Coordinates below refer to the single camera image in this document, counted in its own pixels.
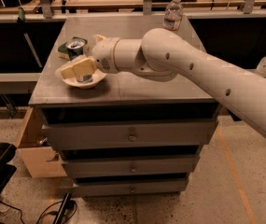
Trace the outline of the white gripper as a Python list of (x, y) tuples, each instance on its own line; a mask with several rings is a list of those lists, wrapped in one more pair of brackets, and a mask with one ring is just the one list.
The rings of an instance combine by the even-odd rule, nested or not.
[(63, 79), (92, 75), (97, 67), (105, 73), (116, 74), (119, 72), (115, 65), (115, 48), (120, 38), (95, 35), (94, 39), (97, 43), (92, 49), (94, 59), (86, 57), (66, 63), (60, 70)]

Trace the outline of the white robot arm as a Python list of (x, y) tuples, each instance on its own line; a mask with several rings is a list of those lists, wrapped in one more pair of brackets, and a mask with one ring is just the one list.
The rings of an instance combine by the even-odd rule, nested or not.
[(266, 78), (201, 51), (173, 32), (155, 28), (141, 39), (104, 37), (91, 56), (76, 57), (58, 73), (69, 79), (97, 70), (156, 81), (186, 77), (266, 138)]

